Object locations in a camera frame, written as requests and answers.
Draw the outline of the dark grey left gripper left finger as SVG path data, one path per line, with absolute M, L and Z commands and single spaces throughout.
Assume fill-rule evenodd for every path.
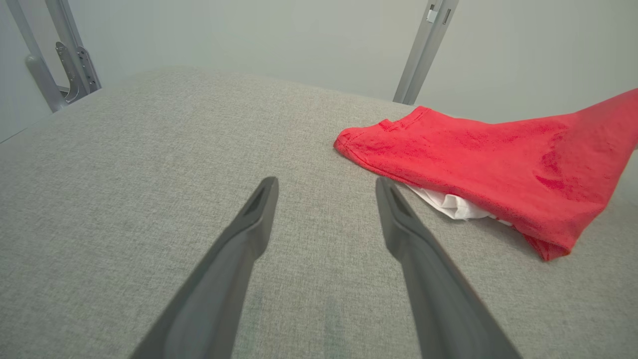
M 269 243 L 278 197 L 278 179 L 264 178 L 137 345 L 133 359 L 232 356 L 249 279 Z

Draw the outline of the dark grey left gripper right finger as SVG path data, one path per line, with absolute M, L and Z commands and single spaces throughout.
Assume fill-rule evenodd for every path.
M 395 182 L 376 180 L 385 245 L 401 264 L 424 359 L 519 359 L 495 318 Z

